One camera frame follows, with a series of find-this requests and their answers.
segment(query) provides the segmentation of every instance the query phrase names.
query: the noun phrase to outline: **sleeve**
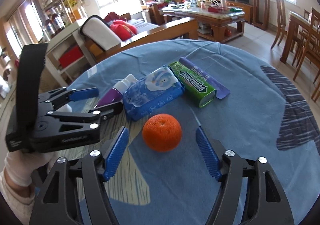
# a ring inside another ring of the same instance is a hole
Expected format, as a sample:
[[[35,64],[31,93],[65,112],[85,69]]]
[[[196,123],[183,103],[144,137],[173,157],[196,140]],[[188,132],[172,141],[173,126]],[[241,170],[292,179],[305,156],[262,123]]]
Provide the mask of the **sleeve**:
[[[4,178],[4,172],[0,173],[0,192],[7,202],[8,206],[12,210],[12,212],[17,216],[17,218],[21,221],[23,225],[28,225],[34,199],[35,192],[34,188],[31,189],[31,195],[28,198],[21,197],[17,195],[7,184]]]

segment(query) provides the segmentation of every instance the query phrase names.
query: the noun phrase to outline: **white glove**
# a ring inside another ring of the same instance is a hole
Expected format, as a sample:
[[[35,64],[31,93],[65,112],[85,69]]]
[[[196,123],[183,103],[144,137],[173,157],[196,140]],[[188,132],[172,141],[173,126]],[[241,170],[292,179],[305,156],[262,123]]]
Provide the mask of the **white glove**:
[[[15,184],[28,187],[32,183],[31,173],[49,161],[52,163],[50,164],[51,166],[49,166],[49,168],[51,168],[56,159],[56,152],[24,154],[18,150],[7,153],[4,160],[4,167]]]

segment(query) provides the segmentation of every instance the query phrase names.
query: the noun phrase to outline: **purple probiotic stick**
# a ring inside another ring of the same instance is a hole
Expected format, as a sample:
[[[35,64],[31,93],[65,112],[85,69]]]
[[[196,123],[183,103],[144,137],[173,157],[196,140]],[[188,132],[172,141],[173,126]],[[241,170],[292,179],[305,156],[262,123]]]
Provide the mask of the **purple probiotic stick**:
[[[205,71],[201,70],[198,66],[193,64],[191,61],[187,60],[186,58],[180,58],[179,62],[182,65],[186,66],[188,69],[194,71],[198,76],[200,76],[205,81],[207,81],[210,85],[212,85],[217,90],[216,97],[218,99],[223,99],[227,95],[230,94],[230,90],[228,90],[225,86],[223,86],[215,78],[211,77],[208,73],[206,73]]]

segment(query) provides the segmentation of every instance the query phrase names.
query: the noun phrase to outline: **orange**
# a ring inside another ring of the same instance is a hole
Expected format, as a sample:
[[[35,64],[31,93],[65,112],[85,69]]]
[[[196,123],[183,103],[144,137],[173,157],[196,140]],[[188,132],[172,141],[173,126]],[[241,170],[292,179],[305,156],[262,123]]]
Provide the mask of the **orange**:
[[[151,149],[167,152],[180,143],[181,126],[173,116],[158,114],[147,120],[142,129],[142,138]]]

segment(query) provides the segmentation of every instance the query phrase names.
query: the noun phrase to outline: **green box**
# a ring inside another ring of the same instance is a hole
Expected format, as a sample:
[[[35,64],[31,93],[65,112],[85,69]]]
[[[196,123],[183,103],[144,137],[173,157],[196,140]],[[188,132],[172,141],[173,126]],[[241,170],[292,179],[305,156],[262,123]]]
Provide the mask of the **green box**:
[[[178,61],[171,63],[169,66],[184,84],[188,95],[196,102],[198,107],[204,107],[214,99],[217,90],[192,70]]]

